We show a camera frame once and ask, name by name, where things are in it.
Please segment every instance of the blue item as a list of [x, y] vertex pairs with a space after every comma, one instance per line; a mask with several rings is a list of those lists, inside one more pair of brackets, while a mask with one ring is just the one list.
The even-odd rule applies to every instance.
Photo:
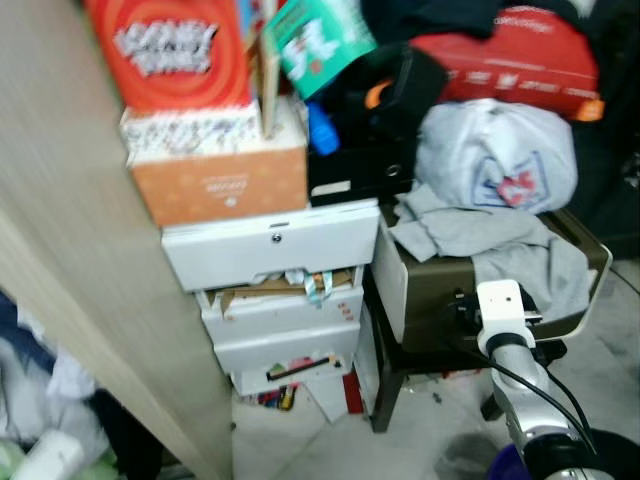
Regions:
[[495, 458], [487, 474], [487, 480], [532, 480], [515, 445], [509, 445]]
[[315, 102], [307, 103], [309, 110], [309, 139], [319, 155], [330, 155], [340, 148], [340, 138], [335, 127]]

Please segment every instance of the white cloth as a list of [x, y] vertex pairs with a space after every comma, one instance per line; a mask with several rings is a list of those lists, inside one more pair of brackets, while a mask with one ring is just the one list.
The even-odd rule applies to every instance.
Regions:
[[56, 357], [47, 395], [81, 400], [94, 394], [97, 384], [91, 374], [63, 347], [48, 341], [42, 324], [20, 305], [17, 321], [18, 325], [31, 330], [33, 337]]
[[403, 197], [396, 208], [395, 239], [420, 262], [433, 256], [471, 257], [476, 285], [513, 279], [550, 322], [589, 305], [584, 253], [538, 218], [508, 208], [453, 208], [429, 185]]
[[35, 362], [24, 364], [9, 342], [0, 339], [0, 437], [36, 442], [47, 430], [59, 430], [82, 444], [79, 470], [94, 463], [109, 447], [95, 413], [82, 401], [46, 394], [50, 375]]
[[540, 213], [563, 207], [575, 190], [571, 128], [555, 113], [493, 99], [445, 103], [420, 133], [416, 179], [449, 206]]

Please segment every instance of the red box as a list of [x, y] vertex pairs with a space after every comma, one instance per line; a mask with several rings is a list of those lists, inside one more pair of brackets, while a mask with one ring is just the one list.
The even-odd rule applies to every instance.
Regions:
[[234, 0], [85, 0], [120, 93], [138, 112], [247, 105]]
[[504, 9], [493, 36], [422, 35], [411, 44], [449, 70], [441, 100], [495, 98], [526, 103], [567, 118], [597, 101], [598, 66], [587, 38], [553, 12]]

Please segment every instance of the green book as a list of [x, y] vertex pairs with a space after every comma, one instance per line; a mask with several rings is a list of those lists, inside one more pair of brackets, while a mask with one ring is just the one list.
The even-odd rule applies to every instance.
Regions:
[[289, 0], [266, 25], [282, 68], [303, 99], [376, 48], [358, 0]]

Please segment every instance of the orange box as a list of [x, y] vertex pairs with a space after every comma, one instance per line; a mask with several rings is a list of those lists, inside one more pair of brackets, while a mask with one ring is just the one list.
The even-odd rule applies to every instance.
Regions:
[[235, 0], [85, 0], [127, 106], [140, 111], [247, 105]]
[[305, 208], [307, 142], [283, 98], [275, 123], [273, 138], [240, 143], [235, 153], [131, 154], [128, 168], [154, 222], [166, 227]]

